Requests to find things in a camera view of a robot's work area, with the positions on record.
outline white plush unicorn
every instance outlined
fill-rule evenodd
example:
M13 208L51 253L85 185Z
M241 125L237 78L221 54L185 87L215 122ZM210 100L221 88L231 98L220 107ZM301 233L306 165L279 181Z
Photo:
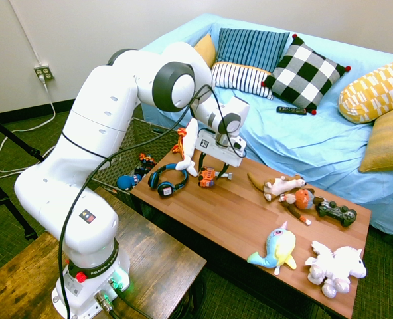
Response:
M360 258L362 249L345 246L332 252L318 241L313 241L311 246L317 258L310 257L305 261L306 265L311 266L307 278L316 285L320 285L326 278L322 286L322 292L326 297L334 298L337 292L348 293L350 275L356 278L366 276L366 268Z

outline electrical outlet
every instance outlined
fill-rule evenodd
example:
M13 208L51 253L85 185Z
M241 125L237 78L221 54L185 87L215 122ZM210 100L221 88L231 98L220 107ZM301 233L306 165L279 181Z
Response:
M35 72L36 72L37 77L39 77L40 75L43 75L45 80L55 79L52 71L49 69L49 65L36 66Z

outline game controller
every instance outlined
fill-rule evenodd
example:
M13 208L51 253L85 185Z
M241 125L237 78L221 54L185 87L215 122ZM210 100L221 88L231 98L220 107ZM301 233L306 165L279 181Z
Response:
M320 217L328 215L338 219L344 227L350 226L357 217L357 213L354 209L349 209L347 206L338 207L334 201L324 200L317 204L316 210Z

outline blue striped pillow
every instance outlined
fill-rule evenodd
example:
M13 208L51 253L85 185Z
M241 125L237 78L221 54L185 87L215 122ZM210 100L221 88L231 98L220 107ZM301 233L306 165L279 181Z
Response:
M231 62L273 72L288 36L289 32L221 28L217 62Z

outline white cable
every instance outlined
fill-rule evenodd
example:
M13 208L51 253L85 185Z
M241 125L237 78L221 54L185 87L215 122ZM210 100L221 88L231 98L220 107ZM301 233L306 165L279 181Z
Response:
M13 10L15 16L17 17L17 20L18 20L18 22L19 22L19 25L20 25L20 27L22 28L22 30L23 30L23 32L24 32L24 34L25 34L25 37L27 38L27 41L28 41L29 44L30 44L31 49L33 50L33 52L34 52L34 54L35 54L35 57L36 57L36 59L37 59L37 62L39 63L40 66L42 66L42 65L43 65L43 64L42 64L42 61L41 61L39 55L37 54L37 51L36 51L36 49L35 49L35 46L33 45L33 42L31 41L31 38L30 38L30 36L29 36L29 33L27 32L27 30L26 30L25 27L24 27L24 23L22 22L22 18L21 18L21 16L20 16L20 14L19 14L19 12L18 12L16 6L14 6L12 0L9 0L9 3L11 4L12 10Z
M29 132L29 131L32 131L32 130L36 130L37 128L41 128L42 126L48 124L49 122L51 122L55 118L55 116L56 116L55 107L53 106L52 98L50 97L49 90L48 90L48 87L46 85L46 82L44 81L44 76L40 75L39 76L39 80L43 83L44 89L46 90L46 93L48 94L50 106L52 107L52 111L53 111L52 118L47 120L47 121L45 121L45 122L43 122L42 124L39 124L38 126L35 126L34 128L28 128L26 130L13 130L13 131L11 131L12 133L14 133L14 132ZM8 139L8 137L5 137L3 139L3 141L2 141L2 143L0 145L0 152L2 150L3 145L7 141L7 139ZM43 157L46 156L47 153L49 153L51 150L53 150L53 148L54 148L54 146L51 147L49 150L47 150L46 153L43 155ZM12 169L10 171L0 170L0 173L10 173L9 175L0 176L0 178L8 177L8 176L15 175L15 174L20 174L20 173L22 173L24 170L26 170L29 167L24 167L24 168L19 168L19 169Z

